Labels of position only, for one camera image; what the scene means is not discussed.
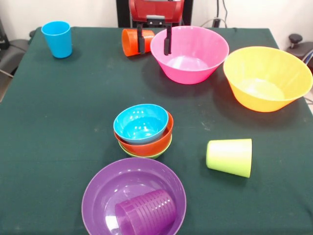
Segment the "orange bowl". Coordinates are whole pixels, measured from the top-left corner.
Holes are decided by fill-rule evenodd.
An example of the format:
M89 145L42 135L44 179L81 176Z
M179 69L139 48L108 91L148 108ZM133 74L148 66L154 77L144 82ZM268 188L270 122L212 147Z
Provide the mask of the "orange bowl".
M166 146L168 146L169 142L171 141L171 135L172 135L173 126L174 126L174 119L169 112L167 113L168 113L168 123L167 123L166 129L163 132L161 138L155 142L142 144L142 145L133 145L133 144L129 144L123 141L114 132L115 138L120 142L120 144L123 146L125 150L127 150L128 152L132 154L135 154L141 157L148 157L148 156L158 154L159 152L164 150Z

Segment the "purple bowl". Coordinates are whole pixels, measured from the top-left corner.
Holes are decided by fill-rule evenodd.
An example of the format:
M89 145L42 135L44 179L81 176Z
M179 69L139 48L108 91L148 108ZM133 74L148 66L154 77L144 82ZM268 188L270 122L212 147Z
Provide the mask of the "purple bowl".
M186 213L186 194L177 175L152 159L126 158L99 171L88 184L82 202L84 225L90 235L119 235L115 205L163 189L173 198L177 216L159 235L174 235Z

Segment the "black knob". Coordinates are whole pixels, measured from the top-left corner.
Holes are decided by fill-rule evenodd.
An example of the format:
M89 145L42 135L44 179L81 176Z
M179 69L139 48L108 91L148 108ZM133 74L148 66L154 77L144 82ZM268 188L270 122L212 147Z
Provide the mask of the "black knob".
M33 30L33 31L30 31L30 33L29 33L29 36L32 38L32 37L34 37L34 35L35 35L35 30Z
M293 34L289 35L289 40L293 44L297 44L297 43L301 42L302 39L303 38L300 34L293 33Z

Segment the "cup rim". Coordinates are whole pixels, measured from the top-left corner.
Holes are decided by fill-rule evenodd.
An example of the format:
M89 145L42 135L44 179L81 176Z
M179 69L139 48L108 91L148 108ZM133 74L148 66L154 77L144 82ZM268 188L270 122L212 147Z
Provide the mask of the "cup rim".
M44 27L47 26L48 24L52 24L52 23L57 23L57 22L62 22L62 23L65 23L67 26L68 26L68 29L63 32L63 33L57 33L57 34L50 34L50 33L46 33L44 32ZM42 27L41 27L41 32L44 34L44 35L47 35L47 36L59 36L59 35L62 35L62 34L66 34L67 32L69 32L70 30L70 24L66 21L51 21L51 22L48 22L46 24L44 24Z

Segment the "plastic cup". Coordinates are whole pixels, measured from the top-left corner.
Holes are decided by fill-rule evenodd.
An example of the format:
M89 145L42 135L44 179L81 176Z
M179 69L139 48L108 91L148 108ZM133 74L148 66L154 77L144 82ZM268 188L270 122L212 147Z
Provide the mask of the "plastic cup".
M210 169L250 177L252 139L209 141L206 165Z
M142 36L145 39L145 52L150 51L150 43L155 33L151 30L142 30ZM138 55L138 37L137 29L123 29L122 31L122 46L126 56Z
M156 235L175 221L176 206L159 189L116 204L115 215L123 235Z
M49 22L42 27L41 31L54 57L61 59L72 54L69 23L64 21Z

